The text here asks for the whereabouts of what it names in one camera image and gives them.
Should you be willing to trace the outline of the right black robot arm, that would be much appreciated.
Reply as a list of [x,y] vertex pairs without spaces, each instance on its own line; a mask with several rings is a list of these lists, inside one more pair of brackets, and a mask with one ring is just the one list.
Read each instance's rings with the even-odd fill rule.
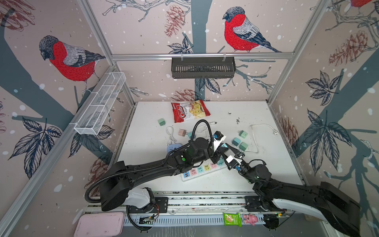
[[248,211],[283,212],[293,210],[328,222],[335,230],[360,236],[360,205],[328,182],[305,186],[285,183],[272,178],[266,162],[251,166],[245,154],[226,144],[217,149],[229,170],[238,171],[253,185],[254,196],[246,199]]

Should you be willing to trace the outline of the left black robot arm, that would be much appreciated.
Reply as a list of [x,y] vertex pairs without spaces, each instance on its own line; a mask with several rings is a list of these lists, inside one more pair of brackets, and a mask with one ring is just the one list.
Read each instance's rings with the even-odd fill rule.
[[88,203],[101,204],[102,211],[110,211],[121,206],[129,197],[129,192],[146,182],[166,176],[175,176],[198,168],[206,160],[217,163],[220,155],[218,147],[224,134],[210,132],[210,139],[192,136],[189,142],[170,151],[162,160],[142,165],[115,163],[84,194]]

